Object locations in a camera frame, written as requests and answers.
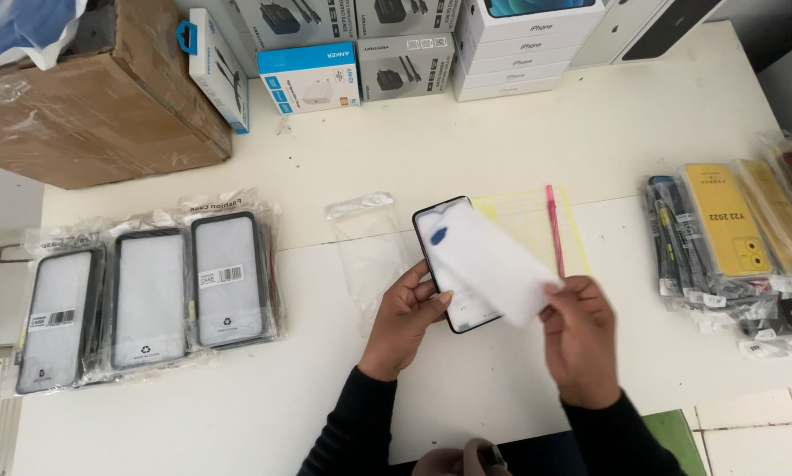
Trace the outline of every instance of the person's left hand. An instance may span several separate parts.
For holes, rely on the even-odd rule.
[[[426,328],[444,319],[452,291],[434,298],[434,282],[420,282],[428,274],[426,260],[414,265],[384,293],[358,369],[365,375],[392,382],[414,362]]]

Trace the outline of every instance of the wall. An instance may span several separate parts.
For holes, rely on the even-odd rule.
[[[727,0],[708,21],[731,20],[756,72],[792,49],[792,0]]]
[[[0,168],[0,245],[20,243],[26,228],[41,225],[43,184]]]

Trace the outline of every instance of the white table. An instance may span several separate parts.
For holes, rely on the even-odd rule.
[[[459,194],[564,186],[593,275],[620,319],[620,379],[642,413],[792,385],[792,359],[743,361],[733,335],[699,335],[654,292],[635,197],[645,175],[751,157],[777,129],[728,23],[665,61],[566,73],[553,92],[475,103],[450,94],[280,118],[254,85],[253,133],[228,163],[87,190],[47,187],[43,223],[120,217],[179,195],[258,186],[284,208],[278,254],[287,341],[224,352],[220,368],[151,383],[25,397],[16,474],[293,474],[365,340],[322,207],[391,191],[410,214]],[[404,233],[413,255],[418,245]],[[567,429],[538,324],[428,331],[400,377],[391,462],[481,435],[497,443]]]

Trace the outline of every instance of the charger box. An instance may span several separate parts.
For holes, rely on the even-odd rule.
[[[454,87],[454,98],[459,101],[472,101],[474,99],[487,99],[489,97],[513,96],[515,94],[526,94],[527,92],[549,91],[560,82],[560,76],[553,78],[543,78],[540,80],[520,81],[511,84],[464,87],[466,73],[461,67],[460,62],[452,67],[452,86]]]
[[[353,0],[235,2],[250,28],[258,52],[339,43],[357,38]]]
[[[514,38],[513,40],[479,43],[471,30],[469,21],[461,21],[455,30],[458,50],[465,61],[488,60],[503,56],[542,52],[557,48],[578,47],[587,37],[586,31],[561,31],[539,37]]]
[[[460,48],[460,41],[455,38],[455,44]],[[567,63],[575,57],[578,47],[556,48],[553,50],[516,54],[490,59],[464,60],[459,52],[458,60],[464,64],[466,74],[486,74],[497,71],[512,71],[524,68],[533,68],[544,64]]]
[[[458,23],[460,26],[469,20],[471,38],[475,44],[556,33],[574,33],[578,38],[578,42],[574,43],[577,45],[583,42],[590,30],[599,22],[605,9],[602,0],[595,0],[589,6],[535,14],[517,13],[521,5],[531,4],[534,3],[515,3],[511,0],[464,0]],[[496,12],[495,16],[490,14],[488,5]],[[501,10],[504,10],[507,16],[501,16]]]
[[[464,77],[463,87],[465,89],[470,89],[474,87],[505,85],[508,83],[554,78],[566,71],[566,67],[569,64],[569,62],[542,64],[539,66],[531,66],[530,68],[520,68],[512,71],[496,71],[484,74],[467,73]]]
[[[190,8],[176,32],[190,54],[190,77],[235,132],[249,132],[249,81],[208,10]]]
[[[351,42],[260,52],[258,69],[282,114],[360,103]]]
[[[451,33],[358,41],[364,101],[440,94],[454,58]]]
[[[449,33],[460,0],[355,0],[358,37],[397,37]]]

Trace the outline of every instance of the fingernail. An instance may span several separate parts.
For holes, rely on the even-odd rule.
[[[448,291],[444,292],[443,294],[441,294],[440,296],[437,296],[437,300],[442,302],[443,304],[446,304],[448,306],[448,304],[450,302],[452,302],[452,295],[453,294],[454,294],[453,290],[448,290]]]

